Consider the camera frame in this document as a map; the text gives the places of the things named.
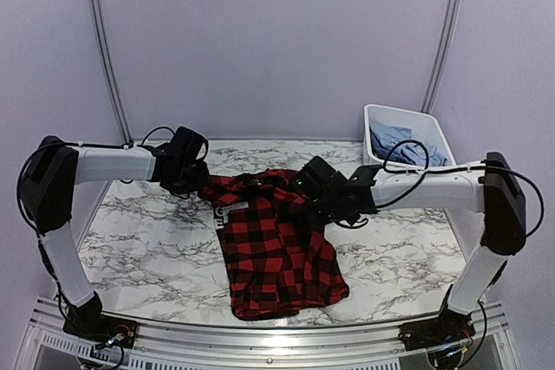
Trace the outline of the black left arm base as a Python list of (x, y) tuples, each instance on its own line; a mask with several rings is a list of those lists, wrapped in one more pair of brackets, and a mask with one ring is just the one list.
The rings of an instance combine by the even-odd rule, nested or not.
[(136, 321), (105, 315), (100, 298), (95, 296), (80, 307), (68, 305), (62, 329), (67, 334), (97, 342), (106, 342), (121, 334), (123, 338), (118, 343), (131, 348), (137, 327)]

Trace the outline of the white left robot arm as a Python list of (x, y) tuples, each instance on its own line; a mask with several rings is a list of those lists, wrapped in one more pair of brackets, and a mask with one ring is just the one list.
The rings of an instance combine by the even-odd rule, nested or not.
[(16, 182), (23, 220), (35, 232), (47, 269), (70, 305), (92, 302), (95, 292), (78, 256), (71, 219), (75, 187), (132, 180), (187, 197), (209, 184), (208, 140), (186, 127), (159, 146), (103, 145), (45, 137), (24, 162)]

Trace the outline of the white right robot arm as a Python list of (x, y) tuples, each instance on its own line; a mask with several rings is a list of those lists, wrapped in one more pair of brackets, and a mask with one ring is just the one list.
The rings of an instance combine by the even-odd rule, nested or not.
[(311, 159), (294, 177), (312, 226), (399, 209), (455, 209), (481, 213), (484, 230), (460, 277), (447, 292), (429, 333), (447, 342), (463, 328), (475, 304), (526, 244), (526, 197), (500, 153), (446, 168), (389, 170), (359, 166), (345, 177), (324, 159)]

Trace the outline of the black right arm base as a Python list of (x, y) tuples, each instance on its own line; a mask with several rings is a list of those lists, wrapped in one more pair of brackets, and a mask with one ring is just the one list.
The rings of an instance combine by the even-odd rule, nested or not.
[(438, 315), (433, 318), (411, 321), (400, 326), (398, 340), (407, 351), (468, 340), (476, 332), (471, 315), (455, 312), (447, 305), (446, 295)]

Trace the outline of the red black plaid shirt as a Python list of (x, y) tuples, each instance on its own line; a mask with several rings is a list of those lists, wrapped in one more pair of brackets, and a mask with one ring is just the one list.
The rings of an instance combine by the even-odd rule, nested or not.
[(214, 176), (199, 198), (212, 206), (229, 281), (231, 311), (241, 321), (297, 315), (349, 296), (322, 226), (304, 215), (294, 170)]

